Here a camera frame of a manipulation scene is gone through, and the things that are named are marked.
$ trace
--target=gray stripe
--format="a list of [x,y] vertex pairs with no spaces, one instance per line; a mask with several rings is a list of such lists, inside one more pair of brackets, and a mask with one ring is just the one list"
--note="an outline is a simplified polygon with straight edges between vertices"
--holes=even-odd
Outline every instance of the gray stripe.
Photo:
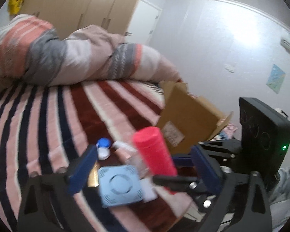
[[47,30],[30,44],[23,80],[36,85],[48,85],[58,75],[67,54],[67,44],[56,30]]
[[107,79],[122,79],[131,75],[134,69],[135,47],[136,44],[124,43],[115,49]]

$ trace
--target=red bottle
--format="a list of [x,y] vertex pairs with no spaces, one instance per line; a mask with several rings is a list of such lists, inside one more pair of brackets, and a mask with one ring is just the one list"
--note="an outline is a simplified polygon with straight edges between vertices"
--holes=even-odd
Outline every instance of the red bottle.
[[176,176],[177,170],[158,127],[139,130],[132,138],[145,163],[155,174]]

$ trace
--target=wardrobe handle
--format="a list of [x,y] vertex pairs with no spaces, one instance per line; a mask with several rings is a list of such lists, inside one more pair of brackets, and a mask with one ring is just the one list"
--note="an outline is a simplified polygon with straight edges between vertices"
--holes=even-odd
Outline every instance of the wardrobe handle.
[[103,18],[103,21],[102,21],[102,24],[101,24],[101,27],[102,28],[104,28],[103,26],[104,26],[104,24],[105,24],[105,20],[106,20],[107,18]]
[[79,30],[79,28],[81,27],[83,16],[84,16],[84,13],[82,13],[81,16],[79,17],[76,30]]
[[109,23],[111,22],[111,20],[109,19],[108,21],[107,21],[107,24],[106,24],[106,27],[105,27],[105,29],[106,30],[108,30],[108,27],[109,27]]

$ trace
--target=cardboard box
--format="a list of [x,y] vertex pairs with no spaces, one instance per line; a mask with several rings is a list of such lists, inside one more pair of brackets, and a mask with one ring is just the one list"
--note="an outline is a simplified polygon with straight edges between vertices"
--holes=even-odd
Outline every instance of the cardboard box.
[[165,108],[157,123],[170,153],[189,153],[192,145],[214,138],[227,126],[233,112],[225,116],[204,97],[187,94],[187,85],[164,82]]

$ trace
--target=white door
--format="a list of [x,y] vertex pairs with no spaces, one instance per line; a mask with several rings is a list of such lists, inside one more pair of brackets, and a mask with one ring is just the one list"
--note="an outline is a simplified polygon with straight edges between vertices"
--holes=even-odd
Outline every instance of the white door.
[[160,10],[140,0],[128,27],[128,43],[148,44],[150,36],[156,26]]

